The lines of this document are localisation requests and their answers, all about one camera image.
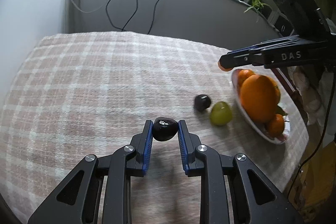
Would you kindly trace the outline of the dark plum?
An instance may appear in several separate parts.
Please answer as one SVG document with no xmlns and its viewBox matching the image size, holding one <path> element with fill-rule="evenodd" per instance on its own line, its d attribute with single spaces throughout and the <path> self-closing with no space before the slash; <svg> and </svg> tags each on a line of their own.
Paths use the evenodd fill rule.
<svg viewBox="0 0 336 224">
<path fill-rule="evenodd" d="M 151 130 L 153 138 L 159 142 L 169 141 L 175 136 L 177 131 L 177 121 L 166 117 L 156 118 Z"/>
<path fill-rule="evenodd" d="M 194 108 L 199 112 L 204 112 L 211 106 L 211 99 L 206 94 L 199 94 L 194 98 Z"/>
</svg>

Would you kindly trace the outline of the small tangerine back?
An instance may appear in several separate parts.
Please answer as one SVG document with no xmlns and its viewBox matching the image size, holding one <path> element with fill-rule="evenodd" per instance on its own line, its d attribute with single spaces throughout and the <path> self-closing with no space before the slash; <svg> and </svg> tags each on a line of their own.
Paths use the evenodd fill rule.
<svg viewBox="0 0 336 224">
<path fill-rule="evenodd" d="M 254 71 L 250 69 L 242 69 L 241 71 L 239 71 L 237 81 L 238 86 L 241 87 L 244 81 L 246 81 L 246 79 L 248 79 L 250 76 L 253 76 L 254 74 Z"/>
</svg>

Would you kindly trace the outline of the small tangerine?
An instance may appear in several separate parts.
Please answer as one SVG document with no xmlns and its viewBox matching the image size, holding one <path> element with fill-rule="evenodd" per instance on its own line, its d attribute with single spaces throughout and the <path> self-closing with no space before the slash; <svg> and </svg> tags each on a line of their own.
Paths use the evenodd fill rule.
<svg viewBox="0 0 336 224">
<path fill-rule="evenodd" d="M 254 74 L 254 71 L 250 69 L 242 69 L 241 71 L 239 71 L 237 81 L 238 86 L 241 87 L 244 81 L 246 81 L 246 79 L 248 79 L 250 76 L 253 76 Z"/>
<path fill-rule="evenodd" d="M 265 129 L 272 138 L 280 136 L 283 133 L 284 128 L 285 122 L 281 114 L 275 114 L 273 118 L 265 124 Z"/>
</svg>

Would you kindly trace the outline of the large smooth orange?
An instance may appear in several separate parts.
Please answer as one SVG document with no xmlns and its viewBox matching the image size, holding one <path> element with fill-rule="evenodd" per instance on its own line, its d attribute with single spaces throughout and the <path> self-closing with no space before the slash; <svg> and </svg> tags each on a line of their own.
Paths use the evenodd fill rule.
<svg viewBox="0 0 336 224">
<path fill-rule="evenodd" d="M 264 75 L 250 76 L 240 88 L 240 102 L 248 116 L 256 123 L 269 122 L 276 112 L 276 92 Z"/>
</svg>

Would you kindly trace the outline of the large dimpled orange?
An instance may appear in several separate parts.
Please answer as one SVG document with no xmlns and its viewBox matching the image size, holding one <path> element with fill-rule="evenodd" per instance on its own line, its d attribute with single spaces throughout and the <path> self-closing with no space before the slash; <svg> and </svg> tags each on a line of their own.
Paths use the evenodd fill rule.
<svg viewBox="0 0 336 224">
<path fill-rule="evenodd" d="M 278 87 L 278 84 L 274 81 L 274 79 L 272 79 L 271 77 L 269 77 L 270 81 L 272 82 L 273 86 L 274 86 L 274 90 L 276 92 L 276 103 L 278 104 L 281 100 L 281 93 L 280 93 L 280 89 Z"/>
</svg>

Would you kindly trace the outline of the dark plum on cloth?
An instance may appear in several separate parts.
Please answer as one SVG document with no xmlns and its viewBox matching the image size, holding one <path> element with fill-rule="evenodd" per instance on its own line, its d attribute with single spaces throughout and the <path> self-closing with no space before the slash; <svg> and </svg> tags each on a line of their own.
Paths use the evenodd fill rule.
<svg viewBox="0 0 336 224">
<path fill-rule="evenodd" d="M 194 108 L 199 112 L 204 112 L 211 106 L 211 99 L 206 94 L 199 94 L 194 98 Z"/>
</svg>

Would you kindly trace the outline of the green plum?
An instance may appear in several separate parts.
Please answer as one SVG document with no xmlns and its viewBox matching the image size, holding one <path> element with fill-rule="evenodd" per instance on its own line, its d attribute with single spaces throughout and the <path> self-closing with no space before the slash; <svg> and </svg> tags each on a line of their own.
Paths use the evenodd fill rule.
<svg viewBox="0 0 336 224">
<path fill-rule="evenodd" d="M 217 102 L 210 112 L 210 122 L 216 126 L 224 126 L 232 121 L 232 111 L 230 106 L 224 102 Z"/>
</svg>

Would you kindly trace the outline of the white floral plate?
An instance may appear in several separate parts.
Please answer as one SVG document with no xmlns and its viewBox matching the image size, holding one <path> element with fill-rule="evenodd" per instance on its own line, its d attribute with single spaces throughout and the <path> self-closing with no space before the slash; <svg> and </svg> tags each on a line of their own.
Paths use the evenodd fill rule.
<svg viewBox="0 0 336 224">
<path fill-rule="evenodd" d="M 240 113 L 244 117 L 247 124 L 250 125 L 250 127 L 254 129 L 254 131 L 258 133 L 258 135 L 260 135 L 266 141 L 273 143 L 275 145 L 284 144 L 293 135 L 291 132 L 291 123 L 289 119 L 289 114 L 286 112 L 287 109 L 285 105 L 283 104 L 283 102 L 280 102 L 280 104 L 278 105 L 278 110 L 283 111 L 284 113 L 284 115 L 282 116 L 284 118 L 284 131 L 282 132 L 280 137 L 271 137 L 269 133 L 266 131 L 264 125 L 258 124 L 252 121 L 251 118 L 248 116 L 247 112 L 244 110 L 244 108 L 241 105 L 240 98 L 239 98 L 239 88 L 238 88 L 238 74 L 241 70 L 242 70 L 241 68 L 238 68 L 238 69 L 234 69 L 231 72 L 231 87 L 233 89 L 234 99 L 238 106 L 238 109 L 240 110 Z"/>
</svg>

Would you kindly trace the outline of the small tangerine front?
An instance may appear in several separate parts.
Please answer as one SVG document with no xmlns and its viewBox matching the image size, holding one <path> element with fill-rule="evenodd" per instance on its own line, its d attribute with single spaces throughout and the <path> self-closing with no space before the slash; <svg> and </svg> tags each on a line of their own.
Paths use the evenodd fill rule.
<svg viewBox="0 0 336 224">
<path fill-rule="evenodd" d="M 285 122 L 281 114 L 275 114 L 273 118 L 265 124 L 265 129 L 272 138 L 280 136 L 283 133 L 284 128 Z"/>
</svg>

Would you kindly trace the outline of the pink plaid tablecloth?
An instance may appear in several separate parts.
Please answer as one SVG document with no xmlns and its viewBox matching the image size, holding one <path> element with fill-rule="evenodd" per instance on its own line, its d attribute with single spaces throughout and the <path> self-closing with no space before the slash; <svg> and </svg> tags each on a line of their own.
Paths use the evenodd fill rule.
<svg viewBox="0 0 336 224">
<path fill-rule="evenodd" d="M 231 76 L 218 68 L 225 48 L 137 33 L 58 34 L 43 38 L 15 75 L 1 108 L 1 194 L 22 223 L 88 154 L 127 145 L 146 120 L 185 120 L 202 143 L 224 155 L 246 154 L 284 190 L 309 136 L 301 114 L 281 94 L 292 137 L 260 137 L 235 104 Z M 211 106 L 194 108 L 206 94 Z M 232 121 L 210 122 L 226 102 Z"/>
</svg>

